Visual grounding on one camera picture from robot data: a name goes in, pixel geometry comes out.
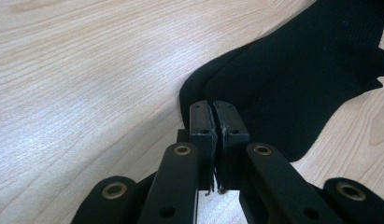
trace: black plastic part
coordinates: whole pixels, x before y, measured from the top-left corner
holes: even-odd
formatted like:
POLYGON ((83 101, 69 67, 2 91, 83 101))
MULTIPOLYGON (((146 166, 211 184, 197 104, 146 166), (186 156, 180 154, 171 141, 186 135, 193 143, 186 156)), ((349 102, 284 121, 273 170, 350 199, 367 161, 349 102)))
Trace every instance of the black plastic part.
POLYGON ((112 176, 99 182, 92 189, 80 205, 72 224, 133 224, 137 222, 140 209, 134 180, 121 176, 112 176), (124 184, 126 191, 118 198, 105 198, 104 188, 114 183, 124 184))
POLYGON ((147 176, 145 179, 142 179, 136 184, 136 189, 138 193, 138 200, 140 204, 144 204, 146 199, 148 198, 148 194, 150 191, 150 187, 153 184, 154 177, 156 176, 156 172, 147 176))
POLYGON ((215 133, 215 120, 211 108, 206 101, 191 105, 190 121, 189 142, 198 148, 200 157, 199 189, 213 190, 214 155, 218 136, 215 133))
POLYGON ((245 173, 249 186, 244 188, 251 184, 258 192, 268 212, 268 223, 343 223, 274 147, 249 145, 245 173))
POLYGON ((244 216, 248 224, 267 223, 268 211, 253 184, 249 181, 249 179, 245 179, 239 194, 239 201, 244 211, 244 216))
POLYGON ((346 178, 325 182, 324 199, 347 223, 384 223, 384 200, 364 185, 346 178))
POLYGON ((190 142, 189 129, 179 129, 178 130, 177 142, 190 142))
POLYGON ((220 141, 215 159, 216 177, 220 191, 239 189, 242 176, 242 158, 249 143, 249 133, 233 105, 214 102, 220 141))
POLYGON ((171 145, 164 153, 138 223, 195 223, 197 191, 197 148, 189 143, 171 145))

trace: sock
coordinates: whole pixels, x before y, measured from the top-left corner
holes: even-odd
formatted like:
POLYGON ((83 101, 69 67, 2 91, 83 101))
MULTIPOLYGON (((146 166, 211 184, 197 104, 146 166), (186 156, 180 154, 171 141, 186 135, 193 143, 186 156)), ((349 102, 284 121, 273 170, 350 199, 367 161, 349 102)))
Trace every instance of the sock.
POLYGON ((289 161, 311 148, 347 100, 381 87, 384 0, 319 0, 271 35, 230 51, 194 72, 179 93, 235 105, 250 142, 276 147, 289 161))

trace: metal grommet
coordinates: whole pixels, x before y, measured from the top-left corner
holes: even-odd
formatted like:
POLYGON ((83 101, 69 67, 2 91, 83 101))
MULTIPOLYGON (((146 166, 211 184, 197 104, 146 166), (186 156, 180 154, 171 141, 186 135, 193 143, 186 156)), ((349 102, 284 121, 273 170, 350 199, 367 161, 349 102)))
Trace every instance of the metal grommet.
POLYGON ((125 191, 127 191, 127 186, 121 182, 115 182, 108 184, 103 190, 102 190, 102 196, 106 199, 117 199, 121 197, 125 191))
POLYGON ((179 146, 179 147, 174 148, 175 154, 177 154, 179 156, 188 155, 189 153, 191 153, 191 151, 192 151, 192 149, 189 147, 186 147, 186 146, 179 146))
POLYGON ((339 193, 353 201, 360 202, 366 199, 366 195, 360 189, 357 189, 350 184, 340 182, 337 184, 336 189, 339 191, 339 193))
POLYGON ((271 154, 271 150, 268 147, 256 146, 253 149, 253 151, 255 151, 256 153, 259 153, 261 155, 264 155, 264 156, 268 156, 271 154))

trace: light wood surface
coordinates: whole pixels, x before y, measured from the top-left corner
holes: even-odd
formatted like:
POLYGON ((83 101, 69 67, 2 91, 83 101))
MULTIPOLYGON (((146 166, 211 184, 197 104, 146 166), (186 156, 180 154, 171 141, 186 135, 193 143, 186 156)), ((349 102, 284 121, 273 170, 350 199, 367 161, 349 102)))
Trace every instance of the light wood surface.
MULTIPOLYGON (((69 223, 100 180, 153 173, 191 72, 312 3, 0 1, 0 223, 69 223)), ((294 166, 384 198, 384 88, 344 104, 294 166)), ((236 192, 200 197, 198 213, 246 222, 236 192)))

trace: wooden table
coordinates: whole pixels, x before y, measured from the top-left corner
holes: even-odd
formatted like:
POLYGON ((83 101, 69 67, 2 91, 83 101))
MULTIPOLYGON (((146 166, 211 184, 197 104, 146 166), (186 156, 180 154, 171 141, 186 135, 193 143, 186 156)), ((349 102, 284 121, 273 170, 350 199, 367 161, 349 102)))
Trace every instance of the wooden table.
MULTIPOLYGON (((156 171, 192 71, 312 3, 0 1, 0 223, 69 223, 100 180, 156 171)), ((384 88, 345 103, 293 165, 384 198, 384 88)), ((200 197, 198 220, 245 222, 237 193, 200 197)))

